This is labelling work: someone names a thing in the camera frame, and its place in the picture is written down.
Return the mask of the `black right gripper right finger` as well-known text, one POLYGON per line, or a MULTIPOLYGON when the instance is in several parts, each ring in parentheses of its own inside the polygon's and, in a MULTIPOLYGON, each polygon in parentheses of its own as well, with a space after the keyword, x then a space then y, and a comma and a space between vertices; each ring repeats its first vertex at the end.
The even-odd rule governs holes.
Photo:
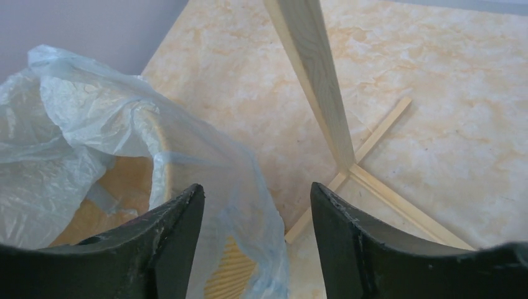
POLYGON ((416 237, 312 183, 328 298, 526 298, 527 244, 477 251, 416 237))

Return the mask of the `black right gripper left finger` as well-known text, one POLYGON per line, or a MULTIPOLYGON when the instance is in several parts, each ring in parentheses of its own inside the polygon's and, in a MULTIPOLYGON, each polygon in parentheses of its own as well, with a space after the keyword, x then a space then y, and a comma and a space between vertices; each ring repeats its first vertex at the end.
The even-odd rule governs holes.
POLYGON ((1 246, 2 298, 185 298, 204 213, 193 184, 179 196, 75 245, 1 246))

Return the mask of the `yellow plastic trash bin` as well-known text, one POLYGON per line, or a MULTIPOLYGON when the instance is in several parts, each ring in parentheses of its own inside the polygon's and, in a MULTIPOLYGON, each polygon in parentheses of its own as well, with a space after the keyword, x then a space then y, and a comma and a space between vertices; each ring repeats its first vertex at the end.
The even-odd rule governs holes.
POLYGON ((237 243, 256 199, 251 164, 210 125, 167 108, 127 113, 131 141, 111 150, 113 166, 91 187, 54 245, 74 244, 112 229, 178 195, 191 184, 205 191, 205 211, 188 298, 241 298, 256 263, 237 243))

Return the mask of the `light blue plastic trash bag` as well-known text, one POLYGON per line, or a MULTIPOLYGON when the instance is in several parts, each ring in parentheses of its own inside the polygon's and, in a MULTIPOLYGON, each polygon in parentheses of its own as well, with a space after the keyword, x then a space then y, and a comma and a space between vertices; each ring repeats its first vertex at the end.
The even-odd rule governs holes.
POLYGON ((141 77, 40 45, 1 84, 2 298, 287 298, 246 147, 141 77))

